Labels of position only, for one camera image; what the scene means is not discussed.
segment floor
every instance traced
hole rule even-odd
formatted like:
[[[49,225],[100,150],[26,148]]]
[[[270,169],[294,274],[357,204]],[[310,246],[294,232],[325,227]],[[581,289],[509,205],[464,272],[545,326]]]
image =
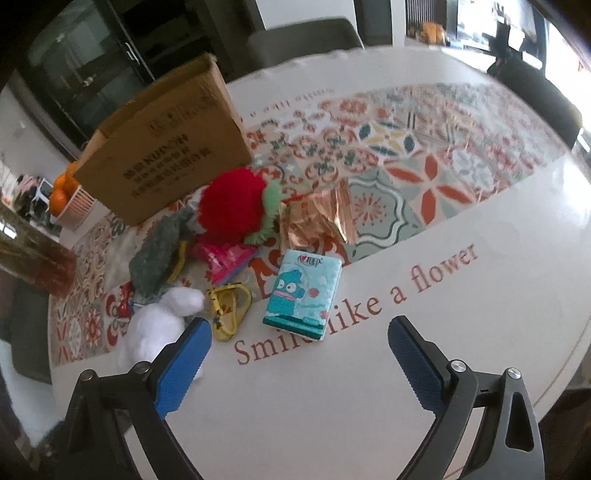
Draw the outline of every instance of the floor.
[[[14,413],[31,444],[41,439],[61,420],[51,385],[18,374],[12,366],[12,349],[0,340],[0,368],[12,400]]]

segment pink basket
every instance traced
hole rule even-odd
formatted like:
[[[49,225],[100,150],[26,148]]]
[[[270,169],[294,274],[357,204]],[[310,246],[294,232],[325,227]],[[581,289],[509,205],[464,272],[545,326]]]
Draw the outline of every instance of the pink basket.
[[[95,201],[96,199],[85,189],[78,187],[66,205],[66,208],[56,218],[56,224],[70,231],[76,230],[86,220],[86,217],[88,217]]]

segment red pom-pom toy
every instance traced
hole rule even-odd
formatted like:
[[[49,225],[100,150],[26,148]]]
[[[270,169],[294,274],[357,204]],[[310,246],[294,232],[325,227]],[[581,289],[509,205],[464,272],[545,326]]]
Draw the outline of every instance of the red pom-pom toy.
[[[222,173],[205,188],[199,202],[198,221],[207,240],[241,243],[261,227],[265,213],[261,200],[267,183],[246,167]]]

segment cabinet door handle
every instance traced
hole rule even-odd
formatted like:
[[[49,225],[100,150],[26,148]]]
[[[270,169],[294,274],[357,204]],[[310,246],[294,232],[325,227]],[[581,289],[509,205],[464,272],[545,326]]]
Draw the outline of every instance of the cabinet door handle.
[[[127,42],[125,42],[125,45],[127,45],[127,55],[129,56],[129,58],[131,60],[135,60],[137,63],[139,63],[139,58],[135,54],[134,49],[131,48],[131,45],[129,45],[129,43],[127,43]]]

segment black chair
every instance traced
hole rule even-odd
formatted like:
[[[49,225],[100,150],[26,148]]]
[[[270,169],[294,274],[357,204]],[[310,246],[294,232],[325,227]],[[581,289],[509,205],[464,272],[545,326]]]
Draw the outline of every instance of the black chair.
[[[19,280],[14,293],[10,325],[12,364],[21,375],[51,384],[48,310],[49,295]]]
[[[346,18],[324,18],[255,32],[246,47],[258,70],[305,55],[363,48],[363,44]]]
[[[510,57],[498,68],[495,77],[529,104],[573,148],[583,125],[581,112],[540,70],[519,57]]]

